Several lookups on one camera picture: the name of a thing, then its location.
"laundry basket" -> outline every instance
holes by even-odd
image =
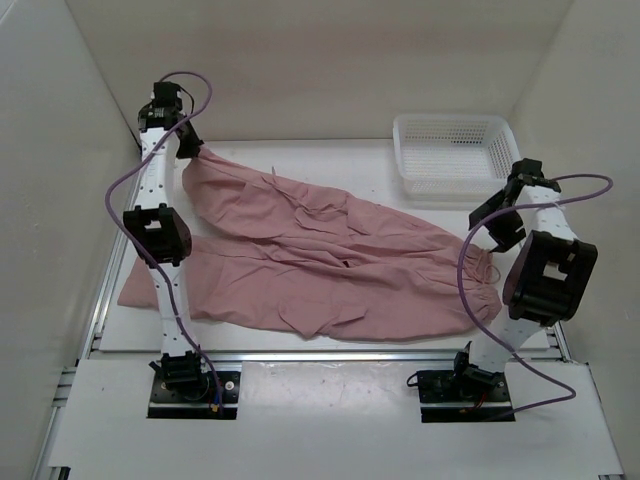
[[[399,115],[393,142],[406,192],[427,200],[486,200],[520,160],[509,125],[495,115]]]

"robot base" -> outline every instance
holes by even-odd
[[[218,378],[223,390],[222,410],[212,407],[215,388],[203,390],[193,397],[185,396],[175,390],[169,390],[162,381],[161,373],[156,372],[147,418],[235,420],[238,415],[240,372],[218,371]]]
[[[483,399],[482,392],[465,394],[453,381],[452,370],[417,372],[422,423],[473,423],[491,418],[513,407],[509,389],[503,377]],[[496,422],[513,422],[515,416],[505,415]]]

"pink garment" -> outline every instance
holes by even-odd
[[[399,341],[472,328],[456,287],[462,240],[441,228],[205,148],[182,180],[196,213],[218,233],[194,236],[186,261],[193,318],[346,340]],[[488,284],[491,254],[472,245],[468,255],[465,290],[488,322],[501,308]],[[139,259],[118,303],[158,308]]]

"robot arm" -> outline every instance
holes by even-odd
[[[184,118],[180,91],[181,87],[171,82],[154,84],[152,100],[138,116],[143,158],[167,130]],[[197,156],[202,143],[190,122],[171,134],[142,174],[134,209],[123,215],[127,230],[171,279],[182,326],[195,342],[184,280],[191,234],[173,208],[173,179],[175,159]],[[187,394],[200,391],[208,385],[207,367],[176,321],[165,280],[154,265],[147,264],[158,296],[163,331],[160,365],[151,366],[168,389]]]
[[[556,203],[560,193],[557,182],[544,178],[541,162],[516,162],[505,188],[469,215],[469,228],[516,203]],[[526,218],[526,230],[515,210],[485,224],[497,243],[494,252],[506,252],[523,242],[502,294],[509,316],[494,320],[488,327],[514,351],[535,333],[573,317],[598,256],[594,245],[578,240],[559,207],[525,211],[533,212]],[[494,405],[508,400],[504,370],[511,357],[509,350],[483,335],[458,352],[452,370],[417,372],[421,402],[430,405],[422,409],[423,421],[477,421],[509,413],[510,406],[498,406],[486,417],[477,406],[485,400]],[[476,403],[474,415],[457,406],[465,402]]]
[[[513,165],[507,186],[470,216],[470,227],[496,210],[514,204],[548,204],[560,200],[557,182],[542,174],[542,162],[524,159]],[[575,314],[598,252],[580,241],[569,227],[561,208],[528,210],[497,217],[487,224],[496,240],[496,251],[507,251],[529,235],[509,272],[502,301],[509,318],[494,321],[489,329],[518,350],[533,334]],[[470,348],[469,362],[490,372],[503,372],[511,354],[484,336]]]

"white platform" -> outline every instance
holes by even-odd
[[[393,156],[391,140],[325,140],[325,141],[268,141],[268,142],[212,142],[208,146],[218,155],[242,165],[269,172],[275,168],[279,175],[318,185],[332,186],[350,191],[372,202],[386,205],[441,226],[464,238],[468,227],[468,210],[436,210],[411,200],[402,191]],[[198,219],[186,193],[181,188],[181,174],[188,161],[180,161],[176,168],[178,188],[175,208],[191,228],[193,234],[210,234],[208,225]],[[485,248],[495,244],[485,232],[475,242]],[[517,249],[495,255],[495,265],[502,272],[496,284],[498,292]],[[114,295],[108,309],[100,350],[105,352],[156,352],[161,345],[161,325],[157,312],[121,307],[116,304],[122,285],[129,275],[135,259],[135,250],[127,248],[120,269]],[[506,315],[506,308],[501,315]],[[220,352],[265,351],[346,351],[346,350],[459,350],[478,335],[447,337],[404,343],[343,342],[326,337],[304,340],[294,333],[253,330],[236,325],[196,321],[195,331],[206,350]],[[533,336],[524,349],[544,350],[549,342],[544,332]]]
[[[421,424],[425,364],[245,363],[236,421],[147,419],[144,361],[85,360],[50,458],[69,480],[597,480],[622,473],[588,367],[538,363],[576,400],[514,423]],[[507,367],[516,405],[558,394]]]

